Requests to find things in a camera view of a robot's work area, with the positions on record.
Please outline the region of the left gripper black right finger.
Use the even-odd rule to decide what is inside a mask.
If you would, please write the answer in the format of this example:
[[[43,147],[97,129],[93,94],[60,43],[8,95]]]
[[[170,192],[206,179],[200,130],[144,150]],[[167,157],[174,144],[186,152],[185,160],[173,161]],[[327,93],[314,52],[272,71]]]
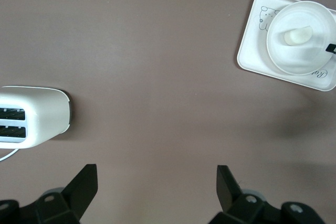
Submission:
[[[275,208],[255,193],[245,193],[226,165],[218,165],[216,192],[222,211],[209,224],[324,224],[310,206],[288,201]]]

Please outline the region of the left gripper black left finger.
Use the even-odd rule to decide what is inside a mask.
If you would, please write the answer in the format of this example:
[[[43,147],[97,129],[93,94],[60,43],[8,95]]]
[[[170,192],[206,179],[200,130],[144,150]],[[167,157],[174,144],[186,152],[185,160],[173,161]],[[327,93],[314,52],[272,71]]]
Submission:
[[[97,191],[97,166],[87,164],[60,192],[50,191],[27,206],[0,200],[0,224],[81,224]]]

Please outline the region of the pale steamed bun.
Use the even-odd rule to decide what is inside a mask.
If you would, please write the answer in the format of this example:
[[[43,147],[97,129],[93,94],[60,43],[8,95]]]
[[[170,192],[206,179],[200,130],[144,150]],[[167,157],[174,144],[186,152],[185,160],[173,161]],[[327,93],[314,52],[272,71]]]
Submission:
[[[312,36],[313,36],[312,27],[306,26],[285,32],[283,38],[287,45],[297,46],[308,42],[312,38]]]

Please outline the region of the cream round plate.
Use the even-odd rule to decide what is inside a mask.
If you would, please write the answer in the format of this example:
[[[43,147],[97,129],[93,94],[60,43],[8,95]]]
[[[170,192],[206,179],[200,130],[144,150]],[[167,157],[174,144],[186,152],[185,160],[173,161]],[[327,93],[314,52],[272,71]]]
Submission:
[[[312,38],[297,46],[285,43],[287,31],[311,26]],[[291,75],[310,74],[326,65],[333,54],[328,44],[336,44],[336,19],[330,10],[312,1],[300,1],[283,8],[273,18],[267,33],[268,54],[277,68]]]

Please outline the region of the cream tray with rabbit print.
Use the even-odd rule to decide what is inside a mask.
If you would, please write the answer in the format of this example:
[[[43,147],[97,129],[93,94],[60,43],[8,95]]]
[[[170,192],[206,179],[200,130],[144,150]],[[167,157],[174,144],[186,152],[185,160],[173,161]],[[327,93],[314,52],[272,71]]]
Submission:
[[[269,57],[266,38],[277,11],[299,0],[253,0],[244,34],[237,53],[237,62],[245,70],[288,81],[308,88],[330,91],[336,87],[336,59],[304,76],[293,76],[278,69]]]

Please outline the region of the cream two-slot toaster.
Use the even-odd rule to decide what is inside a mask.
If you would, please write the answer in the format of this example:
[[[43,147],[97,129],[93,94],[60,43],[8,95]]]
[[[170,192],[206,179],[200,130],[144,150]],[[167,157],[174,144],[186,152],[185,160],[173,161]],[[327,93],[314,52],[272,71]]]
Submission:
[[[54,88],[0,88],[0,149],[35,147],[70,127],[71,105]]]

